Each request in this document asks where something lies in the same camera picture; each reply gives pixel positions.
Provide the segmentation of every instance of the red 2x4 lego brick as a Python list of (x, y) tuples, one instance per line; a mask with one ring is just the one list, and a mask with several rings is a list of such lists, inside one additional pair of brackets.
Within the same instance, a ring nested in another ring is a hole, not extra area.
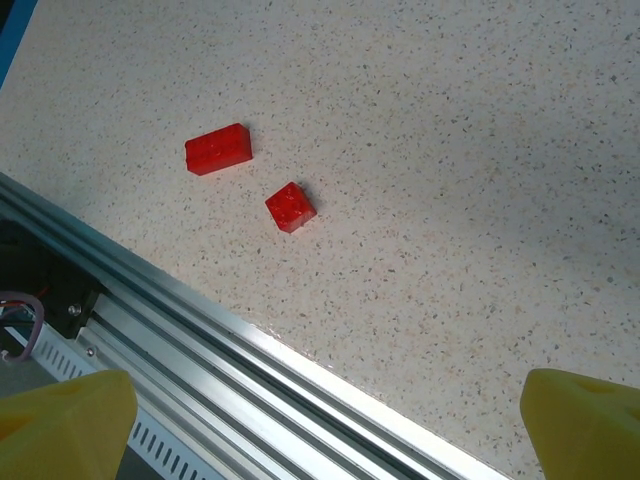
[(249, 130), (239, 123), (188, 140), (187, 170), (196, 175), (222, 170), (253, 158)]
[(287, 233), (293, 233), (317, 214), (302, 188), (293, 182), (268, 198), (265, 204), (278, 228)]

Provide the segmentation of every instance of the red lego brick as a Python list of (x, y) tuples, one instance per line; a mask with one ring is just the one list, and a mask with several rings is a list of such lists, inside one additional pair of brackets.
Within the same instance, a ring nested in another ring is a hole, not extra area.
[(236, 123), (188, 140), (187, 170), (196, 175), (222, 170), (253, 158), (249, 130)]
[(317, 215), (304, 191), (291, 182), (264, 202), (283, 232), (293, 233)]

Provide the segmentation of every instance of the blue frame edge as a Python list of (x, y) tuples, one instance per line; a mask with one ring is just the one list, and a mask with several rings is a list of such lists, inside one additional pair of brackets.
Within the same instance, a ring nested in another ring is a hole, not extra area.
[(36, 3), (38, 0), (15, 0), (13, 7), (11, 7), (7, 22), (0, 33), (0, 88), (4, 85), (9, 67), (27, 29)]

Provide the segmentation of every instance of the screw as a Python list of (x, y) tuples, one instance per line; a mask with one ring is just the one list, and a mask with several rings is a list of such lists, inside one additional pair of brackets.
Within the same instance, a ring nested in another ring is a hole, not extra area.
[(82, 313), (82, 307), (79, 304), (74, 303), (73, 305), (69, 305), (67, 312), (69, 312), (69, 315), (77, 317)]

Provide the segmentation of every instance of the aluminum rail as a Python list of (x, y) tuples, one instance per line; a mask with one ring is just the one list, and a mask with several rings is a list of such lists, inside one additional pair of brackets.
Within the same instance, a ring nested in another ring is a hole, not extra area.
[(74, 348), (222, 476), (506, 479), (2, 174), (0, 215), (106, 287)]

